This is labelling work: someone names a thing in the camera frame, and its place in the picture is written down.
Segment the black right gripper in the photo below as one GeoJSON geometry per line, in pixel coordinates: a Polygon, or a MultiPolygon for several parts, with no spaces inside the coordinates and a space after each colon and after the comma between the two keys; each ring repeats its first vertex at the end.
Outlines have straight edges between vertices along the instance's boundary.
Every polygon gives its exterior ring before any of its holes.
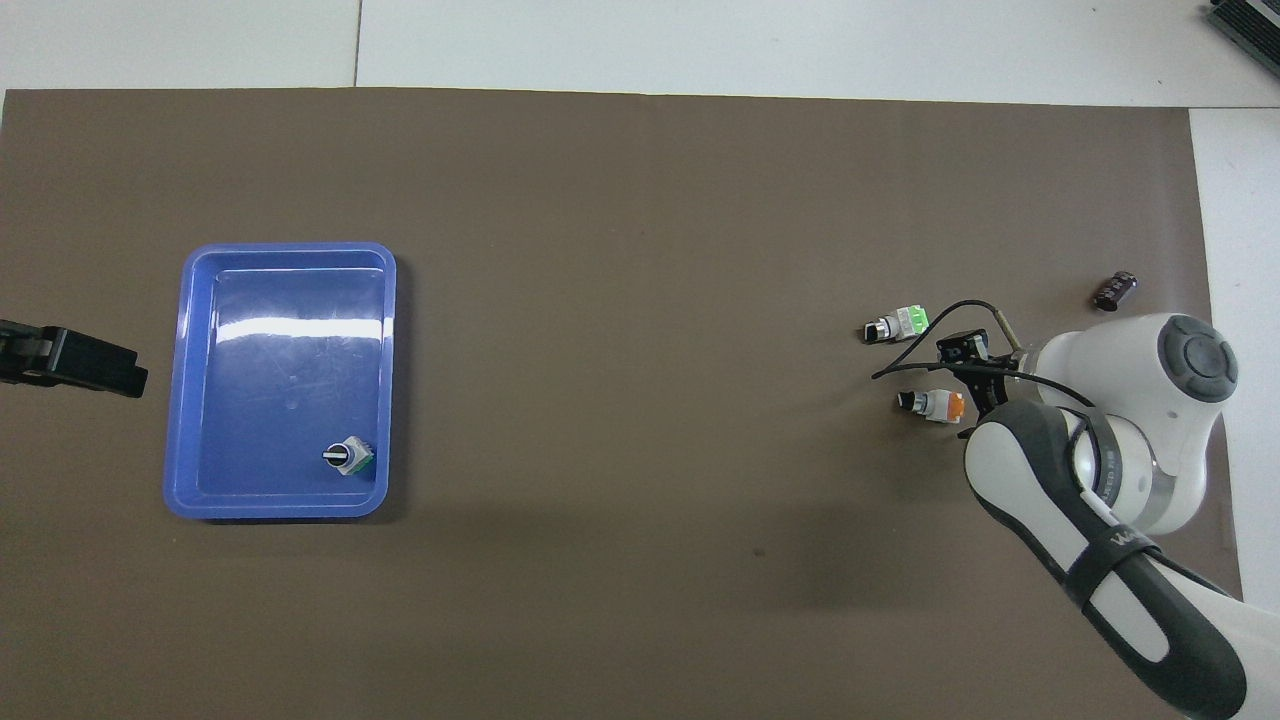
{"type": "Polygon", "coordinates": [[[1024,369],[1025,350],[1012,350],[995,355],[989,352],[987,331],[961,331],[937,341],[938,361],[947,365],[978,365],[1000,370],[959,370],[957,379],[965,386],[975,406],[978,420],[983,420],[1000,405],[1010,400],[1025,398],[1027,383],[1009,372],[1024,369]]]}

